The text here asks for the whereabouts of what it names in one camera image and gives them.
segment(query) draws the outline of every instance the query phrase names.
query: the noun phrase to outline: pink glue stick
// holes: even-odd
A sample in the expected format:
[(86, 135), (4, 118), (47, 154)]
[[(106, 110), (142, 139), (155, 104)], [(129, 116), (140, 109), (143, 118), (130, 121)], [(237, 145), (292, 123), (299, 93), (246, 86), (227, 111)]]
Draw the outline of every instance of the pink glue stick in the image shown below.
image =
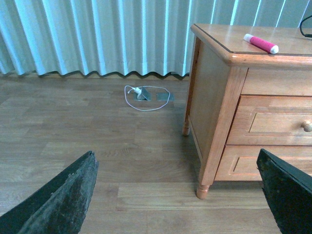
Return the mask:
[(277, 45), (274, 45), (273, 43), (270, 43), (270, 42), (263, 40), (261, 38), (257, 38), (253, 35), (246, 34), (244, 36), (244, 40), (246, 42), (249, 42), (252, 45), (257, 46), (258, 48), (260, 48), (260, 49), (262, 49), (268, 53), (276, 54), (278, 52), (278, 46)]

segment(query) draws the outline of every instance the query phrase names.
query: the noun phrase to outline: laminate flooring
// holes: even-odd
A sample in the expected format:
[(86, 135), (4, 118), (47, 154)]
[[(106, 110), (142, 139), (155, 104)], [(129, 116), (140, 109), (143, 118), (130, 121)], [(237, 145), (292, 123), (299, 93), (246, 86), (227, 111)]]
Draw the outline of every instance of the laminate flooring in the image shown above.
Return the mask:
[[(124, 86), (175, 100), (140, 112)], [(181, 134), (187, 80), (0, 76), (0, 215), (85, 152), (99, 161), (81, 234), (277, 234), (259, 182), (218, 182), (195, 196), (198, 156)], [(155, 108), (156, 101), (129, 101)]]

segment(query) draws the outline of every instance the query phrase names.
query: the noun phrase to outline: white charging cable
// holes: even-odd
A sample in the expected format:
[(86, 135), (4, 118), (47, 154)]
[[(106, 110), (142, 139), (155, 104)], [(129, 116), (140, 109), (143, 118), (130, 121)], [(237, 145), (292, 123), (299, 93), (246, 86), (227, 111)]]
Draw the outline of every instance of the white charging cable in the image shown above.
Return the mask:
[[(155, 109), (151, 109), (151, 110), (141, 110), (141, 109), (139, 109), (139, 108), (137, 108), (137, 107), (134, 107), (133, 105), (131, 105), (131, 104), (128, 102), (127, 94), (126, 94), (126, 93), (127, 93), (127, 91), (126, 91), (127, 87), (130, 87), (130, 88), (131, 88), (131, 89), (128, 91), (128, 93), (130, 93), (130, 92), (133, 90), (133, 91), (136, 92), (138, 95), (140, 95), (141, 92), (142, 92), (142, 90), (141, 90), (140, 88), (145, 88), (145, 87), (157, 88), (157, 89), (164, 89), (164, 90), (166, 90), (166, 91), (168, 92), (169, 95), (168, 95), (167, 102), (166, 102), (164, 105), (162, 105), (161, 107), (158, 107), (158, 108), (155, 108)], [(135, 88), (134, 88), (134, 87), (132, 87), (132, 86), (130, 86), (130, 85), (126, 85), (124, 91), (125, 91), (125, 99), (126, 99), (126, 102), (128, 103), (128, 105), (131, 106), (132, 108), (138, 110), (138, 111), (155, 111), (155, 110), (159, 110), (160, 108), (163, 108), (165, 105), (168, 104), (169, 98), (170, 98), (170, 92), (169, 92), (166, 88), (162, 88), (162, 87), (155, 87), (155, 86), (139, 86), (139, 87), (135, 87)]]

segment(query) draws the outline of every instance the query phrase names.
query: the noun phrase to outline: curtain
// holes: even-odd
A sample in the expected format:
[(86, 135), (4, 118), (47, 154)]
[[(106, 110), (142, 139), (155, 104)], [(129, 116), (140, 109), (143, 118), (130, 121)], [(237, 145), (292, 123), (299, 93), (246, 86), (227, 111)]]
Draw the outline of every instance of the curtain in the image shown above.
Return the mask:
[(189, 72), (197, 23), (298, 27), (309, 0), (0, 0), (0, 72)]

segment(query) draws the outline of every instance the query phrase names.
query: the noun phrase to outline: white cap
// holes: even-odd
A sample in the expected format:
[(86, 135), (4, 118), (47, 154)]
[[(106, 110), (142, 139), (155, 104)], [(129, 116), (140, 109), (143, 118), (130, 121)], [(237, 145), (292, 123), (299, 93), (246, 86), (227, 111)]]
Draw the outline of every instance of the white cap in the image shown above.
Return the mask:
[(250, 35), (250, 34), (246, 34), (245, 36), (244, 36), (244, 40), (246, 41), (246, 42), (250, 42), (250, 39), (253, 37), (253, 35)]
[(278, 52), (278, 46), (275, 45), (275, 46), (273, 46), (273, 47), (271, 48), (270, 53), (271, 53), (271, 54), (276, 54), (277, 52)]

